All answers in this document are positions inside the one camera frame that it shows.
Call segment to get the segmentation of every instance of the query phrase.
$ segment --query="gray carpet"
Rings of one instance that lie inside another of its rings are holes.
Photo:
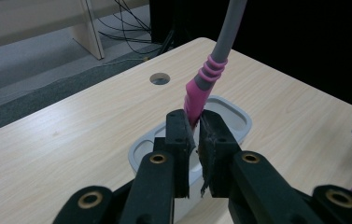
[[[139,52],[149,53],[131,52],[125,54],[109,62],[106,66],[93,67],[75,76],[60,79],[16,100],[0,105],[0,128],[144,62],[143,60],[128,59],[154,58],[157,54],[155,49],[158,48],[158,45],[149,45],[139,50]]]

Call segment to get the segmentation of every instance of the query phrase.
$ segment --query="floor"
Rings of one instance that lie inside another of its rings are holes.
[[[102,60],[81,47],[68,28],[0,47],[0,105],[150,44],[149,6],[103,17],[96,24],[99,32],[119,36],[100,35],[105,51]],[[136,41],[126,41],[125,36]],[[139,53],[141,57],[130,60],[143,59],[144,52]]]

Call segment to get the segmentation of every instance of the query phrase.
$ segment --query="wooden table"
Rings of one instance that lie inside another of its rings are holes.
[[[182,108],[214,45],[196,39],[1,128],[0,223],[51,223],[79,189],[133,179],[130,146]],[[155,73],[170,82],[153,85]],[[235,51],[212,94],[248,113],[242,149],[265,156],[295,189],[352,187],[352,105]],[[180,223],[232,223],[227,200],[204,197]]]

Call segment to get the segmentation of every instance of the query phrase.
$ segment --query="toothbrush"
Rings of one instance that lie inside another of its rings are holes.
[[[205,102],[214,84],[221,77],[228,62],[234,39],[246,8],[246,0],[231,0],[217,44],[198,74],[186,85],[184,111],[187,114],[192,130],[195,129],[203,112]]]

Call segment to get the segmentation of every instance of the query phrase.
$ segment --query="light wood tabletop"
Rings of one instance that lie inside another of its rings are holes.
[[[0,223],[51,223],[78,190],[133,179],[132,143],[183,107],[214,45],[195,39],[1,128]],[[153,85],[156,73],[170,82]],[[352,105],[236,51],[212,94],[248,113],[241,148],[265,156],[292,187],[352,188]],[[232,223],[227,200],[204,197],[179,223]]]

